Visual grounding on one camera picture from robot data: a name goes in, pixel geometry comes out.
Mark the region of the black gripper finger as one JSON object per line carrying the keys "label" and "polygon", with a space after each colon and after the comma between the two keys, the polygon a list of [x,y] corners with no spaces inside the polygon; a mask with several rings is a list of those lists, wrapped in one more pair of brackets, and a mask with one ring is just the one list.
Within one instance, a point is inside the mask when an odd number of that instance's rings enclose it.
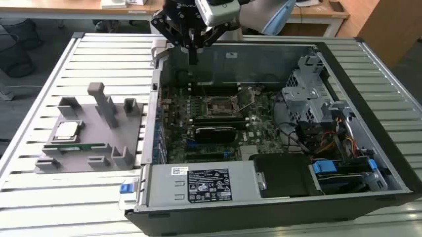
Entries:
{"label": "black gripper finger", "polygon": [[209,47],[229,29],[231,23],[223,23],[211,27],[211,29],[199,36],[197,48]]}
{"label": "black gripper finger", "polygon": [[189,38],[188,28],[184,21],[185,18],[180,17],[181,15],[181,13],[177,15],[180,19],[179,29],[169,25],[164,10],[160,10],[152,17],[151,24],[173,46],[179,46],[187,50],[188,65],[196,65],[197,53],[193,41]]}

